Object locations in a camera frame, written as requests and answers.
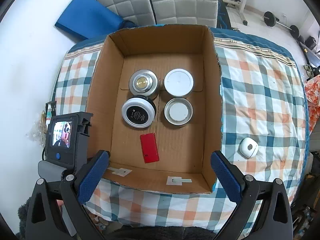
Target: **gold center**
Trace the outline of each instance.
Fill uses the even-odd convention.
[[[146,86],[148,85],[148,80],[145,78],[145,77],[140,77],[137,79],[137,82],[136,82],[136,86],[138,88],[146,88]]]

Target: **tin lid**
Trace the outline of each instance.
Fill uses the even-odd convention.
[[[183,97],[193,88],[193,78],[185,69],[171,70],[164,78],[164,87],[174,97]]]
[[[184,98],[171,99],[164,108],[164,116],[174,125],[183,125],[191,119],[192,105]]]
[[[133,95],[155,98],[158,88],[157,77],[151,70],[141,69],[130,77],[129,89]]]

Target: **orange cloth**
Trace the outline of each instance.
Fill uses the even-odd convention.
[[[309,131],[313,131],[320,116],[320,75],[304,84],[309,109]]]

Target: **white wall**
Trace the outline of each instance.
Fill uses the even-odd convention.
[[[262,12],[270,11],[279,18],[280,22],[287,26],[296,25],[300,28],[309,11],[303,0],[247,0],[247,5]]]
[[[54,27],[71,0],[15,0],[0,23],[0,212],[14,233],[38,179],[42,148],[26,137],[74,42]]]
[[[302,25],[302,27],[300,28],[300,34],[304,37],[304,39],[306,40],[309,36],[312,36],[316,39],[316,42],[318,42],[318,36],[319,36],[319,24],[316,21],[315,17],[313,16],[313,14],[311,13],[311,11],[309,10],[306,16],[306,19]],[[320,50],[320,44],[318,44],[318,46],[316,46],[313,49],[315,52]]]

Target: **red phone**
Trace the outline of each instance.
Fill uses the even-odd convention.
[[[153,163],[159,161],[155,133],[140,135],[140,141],[144,162]]]

